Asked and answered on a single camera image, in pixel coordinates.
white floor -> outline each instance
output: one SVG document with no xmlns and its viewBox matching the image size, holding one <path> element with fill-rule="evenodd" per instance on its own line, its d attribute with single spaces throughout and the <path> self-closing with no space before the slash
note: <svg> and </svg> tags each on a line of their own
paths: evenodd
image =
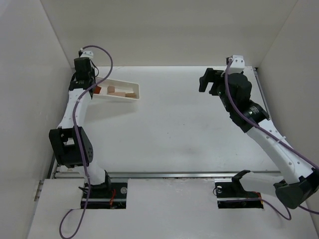
<svg viewBox="0 0 319 239">
<path fill-rule="evenodd" d="M 59 224 L 68 209 L 78 208 L 83 179 L 44 182 L 29 239 L 59 238 Z M 291 221 L 265 209 L 218 209 L 212 179 L 129 180 L 127 208 L 87 210 L 75 239 L 314 239 L 310 214 L 292 210 Z M 278 199 L 264 196 L 285 215 Z M 65 220 L 63 233 L 75 231 L 82 210 Z"/>
<path fill-rule="evenodd" d="M 219 97 L 198 92 L 206 67 L 116 67 L 111 79 L 139 83 L 136 103 L 94 100 L 84 129 L 109 172 L 277 170 L 229 118 Z M 100 68 L 100 77 L 108 67 Z M 264 107 L 252 67 L 252 100 Z"/>
</svg>

red wire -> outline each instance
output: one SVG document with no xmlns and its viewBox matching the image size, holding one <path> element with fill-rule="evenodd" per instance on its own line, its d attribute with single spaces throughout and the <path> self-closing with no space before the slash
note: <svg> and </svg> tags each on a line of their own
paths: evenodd
<svg viewBox="0 0 319 239">
<path fill-rule="evenodd" d="M 110 199 L 110 207 L 112 207 L 112 205 L 113 205 L 113 201 L 114 201 L 115 195 L 116 195 L 116 191 L 115 191 L 115 189 L 114 189 L 114 190 L 112 191 L 112 197 L 111 197 L 111 199 Z"/>
</svg>

cable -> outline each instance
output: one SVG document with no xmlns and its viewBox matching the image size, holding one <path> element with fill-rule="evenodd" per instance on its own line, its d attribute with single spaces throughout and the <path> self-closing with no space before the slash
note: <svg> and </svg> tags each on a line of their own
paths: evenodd
<svg viewBox="0 0 319 239">
<path fill-rule="evenodd" d="M 91 60 L 91 62 L 92 62 L 92 65 L 94 66 L 94 68 L 98 70 L 98 73 L 95 76 L 95 77 L 97 77 L 100 74 L 99 68 L 97 68 L 97 66 L 94 64 L 94 62 L 92 60 Z"/>
<path fill-rule="evenodd" d="M 111 199 L 110 199 L 110 208 L 112 208 L 115 195 L 116 195 L 116 190 L 114 189 L 114 190 L 112 191 L 112 197 L 111 197 Z"/>
<path fill-rule="evenodd" d="M 103 81 L 105 81 L 111 74 L 112 70 L 113 70 L 113 59 L 111 57 L 111 55 L 105 50 L 103 49 L 102 47 L 100 46 L 96 46 L 96 45 L 88 45 L 88 46 L 85 46 L 83 47 L 82 49 L 86 49 L 86 48 L 90 48 L 90 47 L 94 47 L 94 48 L 98 48 L 102 51 L 104 51 L 110 58 L 110 61 L 111 61 L 111 66 L 110 66 L 110 71 L 109 73 L 106 75 L 106 77 L 104 77 L 102 80 L 98 81 L 97 83 L 91 85 L 89 88 L 87 88 L 80 96 L 79 98 L 77 99 L 75 105 L 74 105 L 74 109 L 73 109 L 73 113 L 72 113 L 72 119 L 73 119 L 73 124 L 74 124 L 74 129 L 75 129 L 75 134 L 76 134 L 76 138 L 77 138 L 77 141 L 79 142 L 79 148 L 80 148 L 80 152 L 81 152 L 81 158 L 82 158 L 82 164 L 83 164 L 83 168 L 84 168 L 84 173 L 85 173 L 85 176 L 87 177 L 87 183 L 88 183 L 88 193 L 87 193 L 87 196 L 86 196 L 86 201 L 85 201 L 85 204 L 84 204 L 84 208 L 83 208 L 83 212 L 82 212 L 82 216 L 80 218 L 80 221 L 79 221 L 79 224 L 74 232 L 74 234 L 70 237 L 65 237 L 63 234 L 62 234 L 62 225 L 63 225 L 63 222 L 65 220 L 65 218 L 68 216 L 68 214 L 70 212 L 73 211 L 73 209 L 71 209 L 70 211 L 68 211 L 65 216 L 62 218 L 62 221 L 60 223 L 60 227 L 59 227 L 59 233 L 60 233 L 60 236 L 61 238 L 63 239 L 71 239 L 73 238 L 77 232 L 79 231 L 80 229 L 80 226 L 81 226 L 81 223 L 82 223 L 82 220 L 83 220 L 83 217 L 84 217 L 84 214 L 85 214 L 85 211 L 86 211 L 86 208 L 88 206 L 88 202 L 89 202 L 89 197 L 90 197 L 90 193 L 91 193 L 91 181 L 90 181 L 90 175 L 88 174 L 88 170 L 87 170 L 87 164 L 86 164 L 86 161 L 85 161 L 85 154 L 84 154 L 84 149 L 83 149 L 83 145 L 81 144 L 81 137 L 80 137 L 80 132 L 79 132 L 79 127 L 76 123 L 76 109 L 79 105 L 79 102 L 80 100 L 82 99 L 82 97 L 87 93 L 89 92 L 91 89 L 95 88 L 98 84 L 102 83 Z"/>
<path fill-rule="evenodd" d="M 286 210 L 288 212 L 288 217 L 286 217 L 284 214 L 279 212 L 279 210 L 277 208 L 275 208 L 270 202 L 268 202 L 268 201 L 266 201 L 265 199 L 262 199 L 262 198 L 246 198 L 246 199 L 238 199 L 238 200 L 227 200 L 227 202 L 233 202 L 233 203 L 246 202 L 246 201 L 262 201 L 262 202 L 268 204 L 272 209 L 274 209 L 274 211 L 276 213 L 278 213 L 284 219 L 286 219 L 288 221 L 290 221 L 292 219 L 291 213 L 290 213 L 290 211 L 289 211 L 289 209 L 287 207 L 285 207 L 285 208 L 286 208 Z"/>
<path fill-rule="evenodd" d="M 215 196 L 217 196 L 217 194 L 216 194 L 216 189 L 217 189 L 217 187 L 213 189 L 213 194 L 214 194 Z"/>
<path fill-rule="evenodd" d="M 231 98 L 231 94 L 229 91 L 229 85 L 228 85 L 228 72 L 229 72 L 229 68 L 231 66 L 233 62 L 233 59 L 229 58 L 229 62 L 228 65 L 226 67 L 226 71 L 225 71 L 225 88 L 226 88 L 226 94 L 227 97 L 229 99 L 230 104 L 232 105 L 232 107 L 234 108 L 235 112 L 247 123 L 249 123 L 250 125 L 252 125 L 253 127 L 256 127 L 257 129 L 261 130 L 262 132 L 264 132 L 266 135 L 268 135 L 269 137 L 271 137 L 272 139 L 274 139 L 275 141 L 277 141 L 279 144 L 281 144 L 283 147 L 285 147 L 286 149 L 288 149 L 289 151 L 291 151 L 292 153 L 294 153 L 295 155 L 299 156 L 300 158 L 302 158 L 304 161 L 306 161 L 308 164 L 310 164 L 311 166 L 313 166 L 315 169 L 319 169 L 319 167 L 313 163 L 311 160 L 309 160 L 308 158 L 306 158 L 305 156 L 303 156 L 301 153 L 299 153 L 298 151 L 296 151 L 295 149 L 291 148 L 289 145 L 285 144 L 284 142 L 282 142 L 280 139 L 278 139 L 276 136 L 274 136 L 273 134 L 269 133 L 267 130 L 265 130 L 264 128 L 261 128 L 258 124 L 250 121 L 247 117 L 245 117 L 240 111 L 239 109 L 236 107 L 233 99 Z"/>
<path fill-rule="evenodd" d="M 303 206 L 301 206 L 301 205 L 299 205 L 298 207 L 300 207 L 301 209 L 303 209 L 303 210 L 305 210 L 305 211 L 307 211 L 307 212 L 309 212 L 309 213 L 313 213 L 313 214 L 319 215 L 319 212 L 310 210 L 310 209 L 305 208 L 305 207 L 303 207 Z"/>
</svg>

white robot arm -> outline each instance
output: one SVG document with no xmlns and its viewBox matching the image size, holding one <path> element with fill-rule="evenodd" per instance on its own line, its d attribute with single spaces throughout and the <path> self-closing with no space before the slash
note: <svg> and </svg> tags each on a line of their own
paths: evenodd
<svg viewBox="0 0 319 239">
<path fill-rule="evenodd" d="M 72 112 L 79 96 L 90 86 L 95 84 L 95 70 L 91 59 L 91 51 L 79 52 L 79 58 L 74 59 L 75 73 L 69 86 L 69 100 L 61 123 L 57 129 L 50 130 L 49 139 L 59 165 L 74 168 L 80 175 L 85 177 L 84 167 L 81 160 L 78 140 L 74 131 Z M 88 91 L 80 100 L 75 117 L 79 126 L 81 143 L 85 151 L 87 171 L 93 185 L 103 184 L 106 180 L 106 172 L 93 160 L 93 147 L 84 129 L 84 119 L 86 110 L 92 100 L 93 90 Z"/>
<path fill-rule="evenodd" d="M 295 209 L 318 190 L 319 170 L 280 144 L 283 142 L 290 146 L 275 128 L 268 114 L 250 99 L 252 85 L 243 75 L 244 58 L 233 55 L 227 58 L 226 63 L 229 64 L 230 61 L 232 64 L 228 66 L 228 88 L 232 102 L 246 119 L 274 135 L 278 141 L 248 123 L 234 109 L 226 92 L 225 72 L 208 68 L 199 80 L 199 91 L 205 92 L 207 84 L 212 82 L 209 93 L 220 97 L 233 122 L 261 146 L 282 173 L 282 176 L 272 177 L 244 170 L 235 175 L 232 181 L 238 191 L 272 195 L 278 197 L 286 207 Z"/>
</svg>

wooden block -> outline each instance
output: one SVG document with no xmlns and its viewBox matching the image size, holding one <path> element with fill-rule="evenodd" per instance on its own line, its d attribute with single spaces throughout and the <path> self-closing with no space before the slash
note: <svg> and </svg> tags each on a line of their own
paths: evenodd
<svg viewBox="0 0 319 239">
<path fill-rule="evenodd" d="M 108 95 L 125 97 L 125 92 L 110 92 Z"/>
<path fill-rule="evenodd" d="M 108 86 L 108 93 L 114 93 L 115 92 L 115 86 Z"/>
<path fill-rule="evenodd" d="M 135 98 L 135 99 L 136 99 L 136 94 L 135 94 L 135 93 L 126 93 L 126 94 L 125 94 L 125 97 Z"/>
<path fill-rule="evenodd" d="M 99 94 L 100 91 L 101 91 L 101 87 L 96 86 L 93 93 L 94 93 L 94 94 Z"/>
</svg>

